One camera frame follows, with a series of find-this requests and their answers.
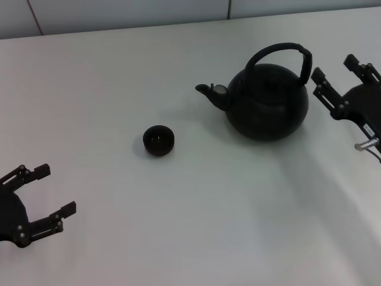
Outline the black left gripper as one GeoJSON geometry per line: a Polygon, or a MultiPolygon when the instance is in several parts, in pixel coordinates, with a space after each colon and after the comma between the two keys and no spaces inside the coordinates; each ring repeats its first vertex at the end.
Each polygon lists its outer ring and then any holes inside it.
{"type": "MultiPolygon", "coordinates": [[[[50,166],[43,164],[34,170],[20,165],[1,178],[1,192],[15,192],[25,184],[51,174],[50,166]]],[[[31,243],[64,230],[63,219],[76,213],[74,201],[49,216],[29,222],[26,208],[15,193],[1,193],[1,241],[15,242],[25,248],[31,243]]]]}

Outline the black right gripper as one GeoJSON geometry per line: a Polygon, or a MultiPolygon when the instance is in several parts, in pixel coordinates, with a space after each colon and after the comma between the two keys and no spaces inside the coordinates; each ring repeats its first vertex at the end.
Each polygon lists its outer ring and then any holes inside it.
{"type": "Polygon", "coordinates": [[[335,120],[352,121],[367,137],[380,137],[379,72],[372,63],[360,64],[353,54],[349,54],[343,64],[363,84],[350,89],[342,97],[328,82],[320,68],[316,67],[311,75],[311,80],[316,84],[313,94],[335,120]]]}

